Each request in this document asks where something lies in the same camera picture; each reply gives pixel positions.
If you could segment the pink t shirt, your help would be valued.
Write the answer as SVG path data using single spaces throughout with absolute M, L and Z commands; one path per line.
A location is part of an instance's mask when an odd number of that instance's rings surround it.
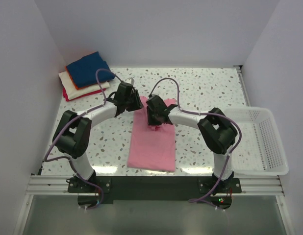
M 168 171 L 176 169 L 175 127 L 169 124 L 148 125 L 147 97 L 140 97 L 144 107 L 136 110 L 127 166 L 131 168 Z

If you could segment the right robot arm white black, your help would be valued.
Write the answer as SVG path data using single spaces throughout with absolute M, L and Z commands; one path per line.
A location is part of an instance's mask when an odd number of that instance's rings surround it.
M 157 95 L 150 95 L 146 101 L 148 125 L 162 124 L 183 125 L 200 131 L 204 142 L 213 153 L 214 169 L 211 185 L 218 192 L 225 192 L 230 187 L 233 170 L 230 163 L 232 151 L 238 146 L 242 133 L 235 122 L 230 120 L 219 108 L 198 114 L 180 110 L 178 105 L 166 105 Z

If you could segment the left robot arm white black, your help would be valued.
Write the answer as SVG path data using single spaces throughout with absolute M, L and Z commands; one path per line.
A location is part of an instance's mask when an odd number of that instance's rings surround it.
M 121 82 L 115 92 L 104 97 L 103 104 L 79 113 L 70 110 L 63 113 L 50 148 L 56 147 L 64 154 L 55 159 L 68 160 L 79 187 L 85 192 L 99 187 L 95 170 L 86 154 L 92 128 L 124 111 L 132 112 L 142 108 L 138 90 L 130 83 Z

